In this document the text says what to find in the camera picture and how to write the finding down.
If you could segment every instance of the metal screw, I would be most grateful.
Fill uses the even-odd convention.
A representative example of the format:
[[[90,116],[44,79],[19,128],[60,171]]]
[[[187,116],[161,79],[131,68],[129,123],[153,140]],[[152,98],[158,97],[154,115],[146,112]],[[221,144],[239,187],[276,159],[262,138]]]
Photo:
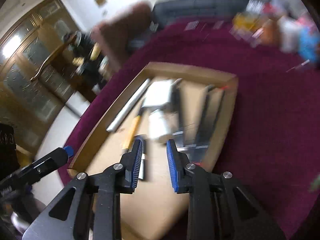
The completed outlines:
[[[193,170],[195,167],[196,167],[196,165],[195,165],[194,163],[188,163],[188,164],[186,165],[186,168],[187,168],[188,170]]]
[[[77,179],[84,179],[87,175],[84,172],[80,172],[77,175]]]
[[[222,175],[226,179],[231,179],[232,178],[232,173],[230,171],[225,171]]]
[[[115,170],[121,170],[123,168],[123,165],[121,163],[116,163],[115,165],[113,165],[113,168]]]

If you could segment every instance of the red carpet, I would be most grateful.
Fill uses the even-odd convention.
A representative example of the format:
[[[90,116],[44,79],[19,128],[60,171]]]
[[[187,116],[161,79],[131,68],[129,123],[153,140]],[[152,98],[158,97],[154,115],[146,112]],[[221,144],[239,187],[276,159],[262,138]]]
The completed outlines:
[[[231,171],[290,238],[317,198],[308,188],[320,170],[320,73],[286,73],[302,62],[298,56],[263,46],[253,49],[229,34],[230,25],[213,30],[213,23],[199,23],[195,30],[184,31],[185,25],[160,32],[127,61],[91,103],[66,145],[77,151],[111,103],[150,61],[237,74],[235,111],[214,172]],[[59,173],[67,183],[65,168]]]

